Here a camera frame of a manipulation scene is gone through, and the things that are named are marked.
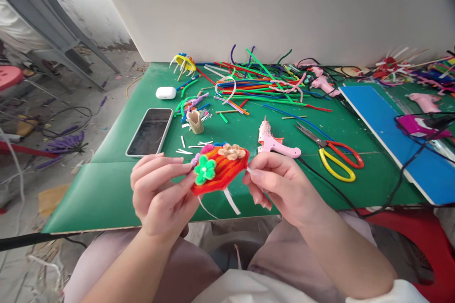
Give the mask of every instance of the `small paper roll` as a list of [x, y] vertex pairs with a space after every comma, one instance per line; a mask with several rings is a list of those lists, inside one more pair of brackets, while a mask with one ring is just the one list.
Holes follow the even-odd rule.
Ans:
[[193, 110], [187, 115], [188, 123], [190, 124], [191, 130], [195, 134], [201, 134], [204, 131], [204, 125], [200, 119], [200, 113], [197, 110]]

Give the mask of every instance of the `scissors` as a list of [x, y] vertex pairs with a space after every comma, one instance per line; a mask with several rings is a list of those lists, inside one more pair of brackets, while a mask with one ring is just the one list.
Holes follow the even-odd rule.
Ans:
[[[335, 142], [335, 141], [324, 141], [324, 140], [321, 140], [315, 134], [313, 134], [310, 130], [308, 130], [307, 128], [302, 126], [300, 123], [297, 122], [297, 124], [298, 124], [298, 126], [294, 125], [297, 129], [299, 129], [302, 133], [307, 135], [310, 139], [312, 139], [314, 142], [316, 142], [318, 144], [318, 146], [319, 146], [319, 155], [321, 156], [322, 163], [327, 168], [329, 173], [332, 174], [334, 177], [336, 177], [338, 180], [341, 180], [341, 181], [344, 181], [344, 182], [353, 182], [355, 180], [354, 172], [348, 166], [346, 166], [344, 163], [342, 163], [340, 160], [337, 160], [333, 155], [329, 154], [324, 148], [329, 146], [330, 148], [332, 148], [332, 150], [335, 153], [337, 153], [339, 156], [341, 156], [341, 158], [344, 161], [346, 161], [350, 166], [352, 166], [354, 168], [357, 168], [357, 169], [360, 169], [360, 168], [364, 167], [364, 161], [360, 157], [359, 153], [357, 153], [354, 149], [352, 149], [351, 147], [349, 147], [349, 146], [347, 146], [347, 145], [345, 145], [343, 143]], [[344, 147], [344, 148], [348, 149], [354, 155], [357, 163], [352, 162], [336, 146]], [[338, 166], [343, 168], [346, 171], [346, 173], [349, 174], [349, 178], [345, 178], [345, 177], [335, 173], [335, 171], [328, 164], [326, 158], [331, 159], [334, 163], [336, 163]]]

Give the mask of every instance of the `phone screen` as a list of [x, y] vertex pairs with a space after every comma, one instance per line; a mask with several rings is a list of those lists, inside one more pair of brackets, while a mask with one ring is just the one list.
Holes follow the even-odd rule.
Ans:
[[128, 147], [127, 155], [145, 156], [160, 152], [171, 117], [171, 109], [149, 109]]

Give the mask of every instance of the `blue foam board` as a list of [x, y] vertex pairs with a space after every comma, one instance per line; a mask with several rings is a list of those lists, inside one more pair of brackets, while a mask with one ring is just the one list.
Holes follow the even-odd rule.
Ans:
[[[396, 126], [394, 117], [399, 113], [375, 89], [371, 86], [340, 89], [370, 129], [387, 146], [389, 153], [401, 164], [406, 163], [419, 149], [420, 146]], [[447, 160], [424, 149], [406, 170], [430, 203], [443, 205], [455, 202], [455, 168]]]

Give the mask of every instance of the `green cutting mat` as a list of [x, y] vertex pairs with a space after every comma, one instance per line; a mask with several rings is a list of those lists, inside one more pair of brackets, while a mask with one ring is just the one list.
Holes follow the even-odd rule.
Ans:
[[[81, 169], [43, 232], [101, 230], [138, 226], [140, 224], [131, 204], [132, 191], [129, 185], [131, 169], [137, 159], [127, 157], [125, 150], [144, 113], [149, 108], [165, 107], [174, 110], [180, 102], [180, 92], [177, 93], [177, 98], [173, 100], [159, 100], [155, 96], [158, 87], [176, 87], [188, 80], [188, 77], [182, 76], [181, 81], [177, 82], [178, 75], [173, 74], [172, 71], [173, 68], [169, 69], [169, 64], [166, 63], [150, 65], [144, 78], [131, 96], [131, 100], [95, 153], [93, 160]], [[219, 79], [219, 76], [210, 72], [206, 72], [206, 74], [213, 80]], [[346, 83], [349, 86], [357, 85], [353, 82]], [[185, 96], [195, 96], [201, 88], [209, 86], [212, 84], [202, 77], [199, 82], [186, 90]], [[387, 96], [379, 86], [375, 87], [383, 96]], [[345, 143], [361, 153], [365, 167], [354, 169], [357, 180], [353, 183], [339, 181], [327, 172], [320, 160], [316, 144], [293, 126], [294, 120], [282, 120], [282, 114], [262, 107], [263, 102], [249, 101], [245, 104], [244, 109], [250, 115], [225, 114], [228, 120], [226, 124], [219, 115], [215, 115], [215, 111], [229, 110], [231, 107], [228, 104], [223, 106], [221, 101], [213, 99], [214, 89], [205, 90], [204, 93], [207, 91], [209, 97], [204, 99], [201, 105], [210, 103], [208, 109], [214, 115], [211, 119], [204, 121], [204, 132], [195, 135], [188, 131], [188, 128], [182, 128], [179, 117], [174, 118], [163, 146], [166, 156], [184, 156], [186, 161], [191, 160], [191, 155], [175, 152], [178, 148], [182, 148], [180, 136], [183, 135], [186, 146], [197, 145], [199, 141], [238, 143], [247, 148], [250, 151], [251, 158], [253, 158], [257, 155], [257, 147], [259, 146], [257, 142], [259, 125], [264, 116], [267, 115], [274, 136], [284, 137], [284, 144], [289, 147], [301, 148], [302, 156], [308, 164], [332, 181], [357, 207], [382, 205], [398, 180], [399, 169], [385, 149], [359, 118], [354, 117], [335, 100], [304, 98], [304, 103], [330, 108], [333, 112], [276, 103], [270, 103], [270, 105], [297, 116], [307, 115], [309, 121], [335, 141]], [[395, 101], [399, 101], [402, 106], [405, 105], [414, 112], [420, 112], [420, 109], [414, 102], [408, 100], [404, 96], [405, 94], [412, 92], [436, 93], [433, 89], [424, 90], [422, 86], [416, 84], [407, 84], [391, 89], [389, 92]], [[441, 109], [453, 110], [453, 103], [452, 97], [445, 96]], [[198, 149], [186, 148], [186, 150], [196, 153]], [[303, 171], [331, 207], [334, 209], [349, 208], [343, 199], [325, 182], [307, 169]], [[254, 205], [248, 188], [241, 183], [241, 178], [242, 175], [239, 175], [229, 186], [233, 199], [242, 212], [239, 217], [278, 214], [276, 208], [269, 212], [261, 206]], [[424, 201], [425, 199], [417, 189], [404, 181], [392, 203], [398, 205]], [[205, 195], [203, 203], [211, 213], [220, 219], [238, 217], [221, 192]], [[199, 208], [192, 221], [210, 219], [212, 218], [202, 208]]]

